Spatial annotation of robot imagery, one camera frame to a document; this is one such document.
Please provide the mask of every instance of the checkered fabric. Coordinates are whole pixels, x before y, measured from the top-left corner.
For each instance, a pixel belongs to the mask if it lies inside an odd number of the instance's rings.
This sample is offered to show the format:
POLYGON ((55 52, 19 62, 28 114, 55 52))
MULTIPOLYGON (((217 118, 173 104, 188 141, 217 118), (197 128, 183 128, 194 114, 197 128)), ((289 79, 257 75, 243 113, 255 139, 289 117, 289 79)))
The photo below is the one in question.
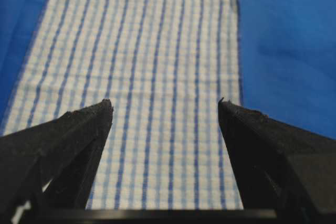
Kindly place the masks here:
POLYGON ((237 0, 48 0, 0 133, 109 98, 87 208, 241 208, 217 122, 240 102, 237 29, 237 0))

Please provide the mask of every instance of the blue background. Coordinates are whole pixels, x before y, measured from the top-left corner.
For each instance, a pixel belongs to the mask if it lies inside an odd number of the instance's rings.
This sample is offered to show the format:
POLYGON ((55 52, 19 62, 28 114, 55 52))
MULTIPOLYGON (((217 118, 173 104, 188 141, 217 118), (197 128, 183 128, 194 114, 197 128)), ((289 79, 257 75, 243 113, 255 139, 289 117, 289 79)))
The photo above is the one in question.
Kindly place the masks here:
MULTIPOLYGON (((0 119, 44 3, 0 0, 0 119)), ((244 106, 336 138, 335 17, 336 0, 240 0, 244 106)))

